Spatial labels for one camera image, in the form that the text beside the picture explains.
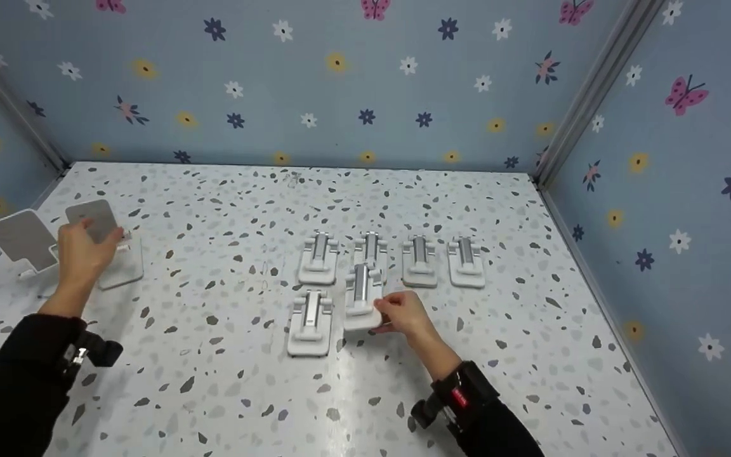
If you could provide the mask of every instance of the finger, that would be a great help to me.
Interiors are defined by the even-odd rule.
[[[390,301],[391,303],[401,304],[405,301],[405,296],[408,293],[407,290],[400,290],[400,292],[393,292],[385,295],[383,300]]]
[[[117,227],[113,231],[109,232],[101,244],[114,249],[117,247],[117,243],[119,243],[120,240],[122,240],[122,227]]]
[[[394,328],[394,324],[387,324],[387,325],[381,325],[380,327],[377,327],[376,329],[371,329],[372,332],[380,334],[380,333],[391,333],[391,332],[397,332],[397,329]]]
[[[92,224],[95,223],[95,220],[91,217],[84,217],[84,219],[79,220],[79,222],[76,225],[82,226],[84,229],[88,229]]]

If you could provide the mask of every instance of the terrazzo table surface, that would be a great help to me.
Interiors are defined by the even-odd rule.
[[[410,419],[430,379],[403,336],[343,338],[342,275],[367,229],[389,240],[386,292],[402,289],[409,234],[485,246],[485,289],[453,287],[439,249],[438,288],[419,295],[546,455],[674,454],[524,175],[79,162],[38,212],[55,230],[99,197],[142,235],[145,277],[90,298],[90,329],[125,351],[84,365],[49,455],[460,455],[443,420]],[[342,243],[333,344],[292,359],[298,255],[317,228]],[[0,258],[0,344],[42,302],[47,280],[20,271]]]

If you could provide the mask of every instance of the human hand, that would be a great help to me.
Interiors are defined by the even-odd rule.
[[[109,266],[122,238],[115,228],[102,243],[95,244],[86,229],[92,219],[68,223],[58,229],[58,289],[38,310],[43,314],[81,317],[89,294]]]
[[[458,354],[438,335],[416,292],[389,293],[377,298],[374,307],[391,321],[374,332],[402,333],[434,381],[446,378],[461,364]]]
[[[438,338],[425,306],[412,290],[389,293],[385,297],[377,298],[374,307],[390,321],[389,324],[374,329],[375,333],[400,332],[412,344],[432,336]]]

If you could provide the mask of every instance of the stand base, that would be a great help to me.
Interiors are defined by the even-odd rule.
[[[322,338],[317,341],[305,341],[296,339],[301,332],[301,319],[303,314],[293,314],[289,323],[289,336],[287,339],[287,354],[292,357],[325,357],[329,353],[329,341],[331,341],[331,315],[322,314],[317,316],[317,330]]]
[[[419,273],[411,272],[411,268],[414,266],[414,253],[408,252],[402,254],[402,284],[409,287],[429,287],[434,288],[438,283],[437,280],[437,263],[432,257],[428,257],[429,261],[427,266],[433,270],[430,275],[424,275]]]
[[[311,272],[304,268],[312,262],[311,251],[301,251],[301,262],[298,263],[298,282],[301,284],[317,284],[318,286],[331,286],[334,284],[334,273],[337,269],[337,252],[326,252],[324,265],[328,267],[325,272]]]
[[[143,277],[143,250],[140,235],[128,232],[117,246],[112,263],[98,281],[98,289],[108,290],[124,286]]]

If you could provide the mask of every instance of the white phone stand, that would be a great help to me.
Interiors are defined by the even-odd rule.
[[[293,300],[287,354],[293,357],[329,353],[331,341],[331,298],[325,290],[307,290]]]
[[[298,265],[298,282],[321,286],[334,284],[337,246],[337,240],[327,232],[315,232],[313,238],[306,238],[301,252],[301,263]]]
[[[447,243],[447,258],[453,286],[481,289],[487,283],[481,246],[473,244],[469,237],[453,238],[452,242]]]
[[[354,264],[366,263],[369,269],[379,269],[385,284],[388,278],[388,242],[377,232],[363,232],[354,240]]]
[[[383,278],[380,269],[371,269],[366,263],[354,265],[346,275],[346,314],[343,330],[371,330],[383,322],[383,316],[374,307],[374,299],[383,297]]]
[[[402,243],[402,283],[436,287],[436,247],[421,235]]]

